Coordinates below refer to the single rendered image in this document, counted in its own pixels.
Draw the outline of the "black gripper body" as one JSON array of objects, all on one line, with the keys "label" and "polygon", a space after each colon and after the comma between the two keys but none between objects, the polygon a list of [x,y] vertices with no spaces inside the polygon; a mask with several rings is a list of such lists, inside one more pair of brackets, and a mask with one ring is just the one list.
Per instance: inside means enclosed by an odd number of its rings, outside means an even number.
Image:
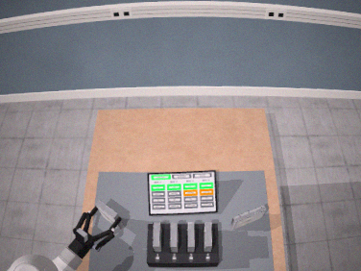
[{"label": "black gripper body", "polygon": [[[88,232],[86,232],[86,233],[87,233],[88,238],[92,237],[91,234],[89,234]],[[75,238],[71,242],[71,244],[68,246],[68,248],[70,250],[72,250],[76,255],[78,255],[81,259],[83,259],[84,256],[89,252],[91,247],[93,247],[93,245],[94,245],[93,242],[94,242],[94,239],[82,244],[78,239]]]}]

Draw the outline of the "white hard drive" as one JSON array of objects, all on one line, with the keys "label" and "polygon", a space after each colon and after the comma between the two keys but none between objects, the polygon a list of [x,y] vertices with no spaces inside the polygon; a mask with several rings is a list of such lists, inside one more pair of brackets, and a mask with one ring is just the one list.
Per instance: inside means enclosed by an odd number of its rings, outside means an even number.
[{"label": "white hard drive", "polygon": [[[108,222],[110,222],[111,224],[115,222],[115,220],[119,217],[118,213],[115,212],[113,209],[111,209],[110,207],[108,207],[107,205],[105,205],[103,202],[101,202],[100,200],[98,200],[98,202],[95,204],[97,206],[97,209],[99,210],[99,212],[101,212],[102,216],[104,218],[107,219]],[[99,207],[99,208],[98,208]],[[111,221],[112,222],[111,222]],[[116,226],[119,230],[122,230],[124,227],[124,224],[122,222],[122,220],[120,221],[120,223]]]},{"label": "white hard drive", "polygon": [[195,251],[195,223],[188,223],[188,252]]},{"label": "white hard drive", "polygon": [[205,222],[205,252],[211,252],[212,249],[212,225],[211,222]]},{"label": "white hard drive", "polygon": [[160,223],[154,223],[153,247],[155,252],[161,252],[162,229]]},{"label": "white hard drive", "polygon": [[178,251],[178,223],[171,223],[170,247],[171,252]]}]

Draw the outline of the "black-framed status screen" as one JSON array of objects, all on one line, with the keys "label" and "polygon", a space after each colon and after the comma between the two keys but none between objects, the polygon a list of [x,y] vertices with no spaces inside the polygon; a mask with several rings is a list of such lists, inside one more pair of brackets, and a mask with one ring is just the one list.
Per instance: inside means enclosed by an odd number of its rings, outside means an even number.
[{"label": "black-framed status screen", "polygon": [[215,213],[216,170],[147,173],[149,215]]}]

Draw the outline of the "black drive dock housing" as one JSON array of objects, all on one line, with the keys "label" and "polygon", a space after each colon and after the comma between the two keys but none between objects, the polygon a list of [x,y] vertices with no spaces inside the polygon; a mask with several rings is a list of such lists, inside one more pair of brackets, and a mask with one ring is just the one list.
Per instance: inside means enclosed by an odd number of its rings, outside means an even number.
[{"label": "black drive dock housing", "polygon": [[205,224],[195,224],[195,251],[187,252],[188,224],[178,224],[179,247],[171,252],[170,224],[160,224],[162,229],[161,252],[153,247],[153,227],[148,225],[147,264],[149,267],[217,267],[219,263],[218,224],[212,224],[212,250],[205,252]]}]

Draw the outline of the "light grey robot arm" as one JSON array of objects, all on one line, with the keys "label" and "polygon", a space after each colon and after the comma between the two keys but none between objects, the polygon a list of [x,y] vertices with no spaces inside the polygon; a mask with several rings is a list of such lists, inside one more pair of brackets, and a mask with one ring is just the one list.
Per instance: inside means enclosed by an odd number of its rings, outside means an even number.
[{"label": "light grey robot arm", "polygon": [[[87,233],[81,228],[74,229],[73,234],[82,244],[88,241]],[[35,254],[20,257],[7,271],[75,271],[82,262],[78,255],[65,247],[53,260]]]}]

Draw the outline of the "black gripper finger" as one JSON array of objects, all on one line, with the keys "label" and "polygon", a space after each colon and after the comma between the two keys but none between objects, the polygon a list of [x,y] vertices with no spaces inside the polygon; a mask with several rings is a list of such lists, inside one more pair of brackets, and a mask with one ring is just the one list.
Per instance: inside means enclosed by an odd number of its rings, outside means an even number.
[{"label": "black gripper finger", "polygon": [[[84,232],[88,232],[88,228],[89,228],[91,216],[93,216],[93,215],[96,213],[97,210],[98,210],[98,209],[97,209],[97,207],[95,206],[92,211],[89,211],[88,213],[84,212],[83,215],[82,215],[82,217],[81,217],[81,219],[79,220],[77,226],[76,226],[74,229],[78,230],[79,228],[81,228],[82,225],[83,225],[83,223],[84,223],[84,221],[85,221],[83,231],[84,231]],[[74,230],[74,229],[73,229],[73,230]]]},{"label": "black gripper finger", "polygon": [[[94,242],[107,236],[106,238],[104,238],[101,242],[99,242],[98,244],[96,245],[93,245],[92,248],[94,248],[96,251],[100,251],[101,247],[103,247],[105,244],[107,244],[110,240],[112,240],[114,238],[114,232],[115,232],[115,227],[120,223],[121,221],[121,217],[119,216],[115,222],[110,226],[109,230],[105,231],[105,232],[102,232],[100,234],[97,234],[97,235],[94,235],[92,237],[90,237],[88,239],[88,241],[91,241],[94,239]],[[88,242],[87,241],[87,242]]]}]

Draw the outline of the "grey flat mat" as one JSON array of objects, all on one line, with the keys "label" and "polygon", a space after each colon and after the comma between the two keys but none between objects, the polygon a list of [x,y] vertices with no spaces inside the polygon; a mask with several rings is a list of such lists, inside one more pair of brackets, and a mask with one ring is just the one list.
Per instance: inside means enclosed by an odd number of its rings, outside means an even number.
[{"label": "grey flat mat", "polygon": [[[115,237],[99,252],[90,249],[88,271],[274,271],[268,199],[264,170],[216,172],[218,212],[150,215],[147,173],[101,172],[95,204],[100,200],[121,217]],[[261,219],[233,230],[232,217],[266,206]],[[149,267],[148,225],[218,224],[217,267]]]}]

